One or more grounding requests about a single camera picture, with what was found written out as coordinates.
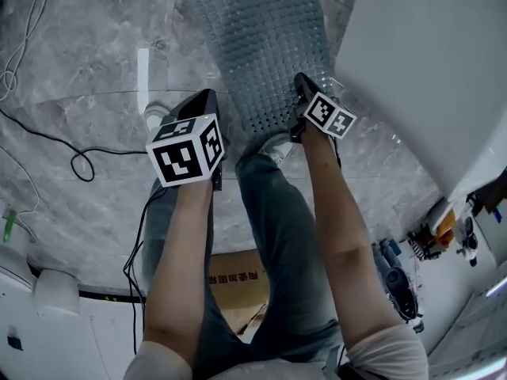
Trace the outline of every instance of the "cardboard box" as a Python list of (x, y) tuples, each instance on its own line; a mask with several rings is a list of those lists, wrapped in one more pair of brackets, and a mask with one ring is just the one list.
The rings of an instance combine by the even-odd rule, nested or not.
[(214, 255), (208, 282), (235, 333), (248, 326), (269, 300), (268, 276), (257, 250)]

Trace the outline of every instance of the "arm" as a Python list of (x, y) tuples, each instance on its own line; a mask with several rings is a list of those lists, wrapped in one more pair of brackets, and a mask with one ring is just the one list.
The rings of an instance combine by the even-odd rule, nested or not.
[(162, 344), (193, 366), (204, 315), (204, 254), (209, 180), (180, 187), (146, 305), (144, 340)]
[(302, 134), (314, 193), (317, 239), (345, 346), (401, 324), (380, 284), (368, 230), (326, 135), (310, 122)]

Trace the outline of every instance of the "leg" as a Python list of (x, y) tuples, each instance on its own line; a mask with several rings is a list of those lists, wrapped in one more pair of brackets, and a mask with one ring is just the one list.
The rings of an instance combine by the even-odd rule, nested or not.
[(269, 276), (269, 308), (252, 345), (265, 359), (324, 363), (339, 333), (314, 217), (267, 156), (236, 166), (243, 203)]
[[(155, 181), (151, 193), (160, 190)], [(147, 210), (143, 246), (143, 276), (149, 288), (158, 265), (171, 216), (176, 206), (177, 188), (168, 188), (166, 194), (155, 200)], [(193, 368), (194, 378), (210, 378), (229, 367), (251, 360), (250, 346), (244, 345), (223, 319), (208, 284), (209, 262), (213, 246), (213, 210), (208, 215), (208, 239), (204, 261), (205, 310), (200, 332), (199, 351)]]

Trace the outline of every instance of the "gray rubber mat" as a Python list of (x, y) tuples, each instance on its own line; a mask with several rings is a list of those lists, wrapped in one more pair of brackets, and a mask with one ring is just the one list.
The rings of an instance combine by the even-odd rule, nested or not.
[(189, 0), (250, 138), (286, 129), (304, 72), (330, 93), (318, 0)]

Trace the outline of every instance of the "sneaker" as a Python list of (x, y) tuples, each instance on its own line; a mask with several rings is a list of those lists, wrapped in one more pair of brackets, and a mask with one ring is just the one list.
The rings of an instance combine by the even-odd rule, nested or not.
[(291, 136), (286, 132), (282, 132), (264, 142), (264, 145), (257, 153), (269, 156), (273, 162), (279, 165), (290, 153), (292, 146)]
[(163, 104), (152, 102), (146, 106), (143, 113), (144, 124), (148, 132), (153, 128), (160, 126), (165, 116), (170, 114), (170, 110)]

